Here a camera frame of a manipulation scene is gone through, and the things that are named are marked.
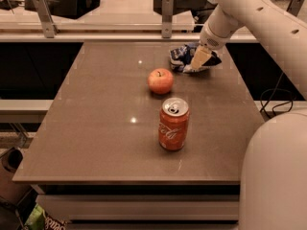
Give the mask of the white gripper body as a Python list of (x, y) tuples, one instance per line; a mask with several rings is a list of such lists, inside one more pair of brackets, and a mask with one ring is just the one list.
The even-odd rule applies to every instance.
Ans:
[(224, 31), (221, 27), (205, 22), (200, 32), (200, 44), (210, 50), (218, 50), (224, 47), (230, 37), (229, 31)]

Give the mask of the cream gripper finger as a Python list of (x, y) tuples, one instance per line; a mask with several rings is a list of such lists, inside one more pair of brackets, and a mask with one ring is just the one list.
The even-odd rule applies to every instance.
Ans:
[(200, 69), (211, 58), (211, 50), (206, 46), (200, 45), (191, 61), (191, 67), (194, 70)]

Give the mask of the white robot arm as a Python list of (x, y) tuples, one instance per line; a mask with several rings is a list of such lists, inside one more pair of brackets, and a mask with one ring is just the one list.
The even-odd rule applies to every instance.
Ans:
[[(262, 88), (283, 78), (307, 92), (306, 23), (272, 0), (216, 0), (200, 44), (219, 49), (247, 28), (278, 65), (251, 72)], [(307, 117), (304, 109), (275, 116), (253, 134), (242, 166), (238, 230), (307, 230)]]

